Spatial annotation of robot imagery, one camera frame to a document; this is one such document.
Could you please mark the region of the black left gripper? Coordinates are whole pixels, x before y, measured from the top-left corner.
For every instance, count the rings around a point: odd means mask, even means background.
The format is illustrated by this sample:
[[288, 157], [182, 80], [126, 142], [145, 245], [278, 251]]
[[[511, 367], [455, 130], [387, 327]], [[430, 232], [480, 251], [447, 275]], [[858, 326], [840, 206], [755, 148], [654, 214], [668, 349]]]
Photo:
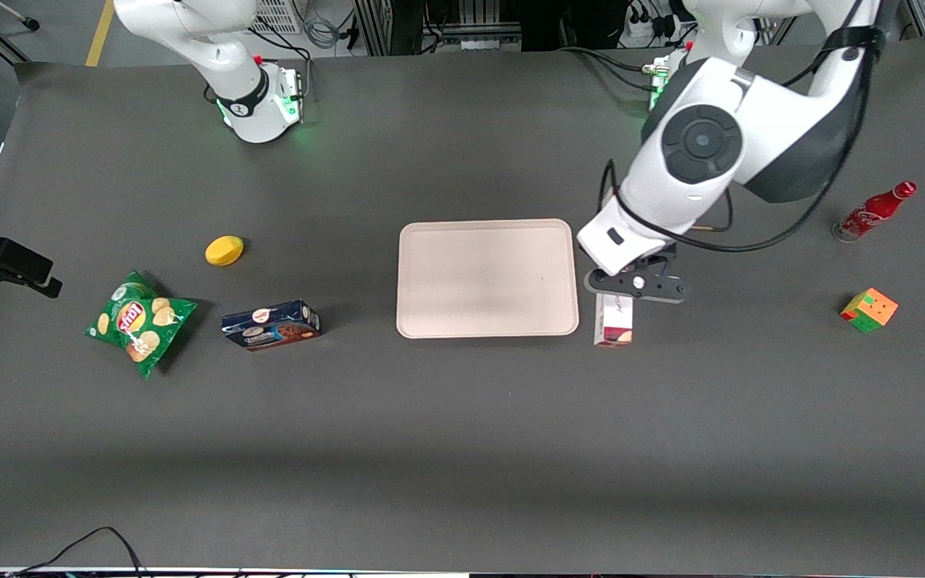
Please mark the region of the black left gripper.
[[[660, 251], [632, 261], [621, 271], [620, 278], [635, 299], [683, 303], [687, 298], [687, 286], [682, 279], [669, 275], [675, 257], [676, 246], [664, 246]], [[609, 277], [601, 268], [595, 268], [585, 275], [585, 289], [595, 294], [621, 294], [620, 278]]]

